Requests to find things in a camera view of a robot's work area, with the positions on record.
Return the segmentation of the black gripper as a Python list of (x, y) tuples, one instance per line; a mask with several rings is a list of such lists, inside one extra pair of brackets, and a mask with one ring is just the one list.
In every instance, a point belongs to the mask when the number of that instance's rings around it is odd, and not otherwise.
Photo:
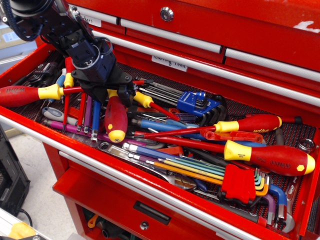
[(131, 107), (137, 86), (132, 77), (117, 66), (113, 44), (106, 37), (97, 37), (94, 43), (81, 40), (71, 46), (70, 56), (75, 67), (71, 74), (81, 82), (81, 88), (92, 99), (103, 104), (107, 89), (117, 90), (125, 107)]

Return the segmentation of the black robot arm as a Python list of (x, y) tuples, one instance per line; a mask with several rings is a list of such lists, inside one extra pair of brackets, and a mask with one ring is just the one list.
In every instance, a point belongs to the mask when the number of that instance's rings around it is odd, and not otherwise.
[(132, 77), (117, 67), (113, 45), (107, 37), (95, 37), (76, 7), (64, 0), (2, 0), (6, 24), (27, 42), (41, 37), (65, 57), (71, 57), (72, 77), (94, 100), (103, 103), (108, 90), (116, 91), (129, 107), (136, 94)]

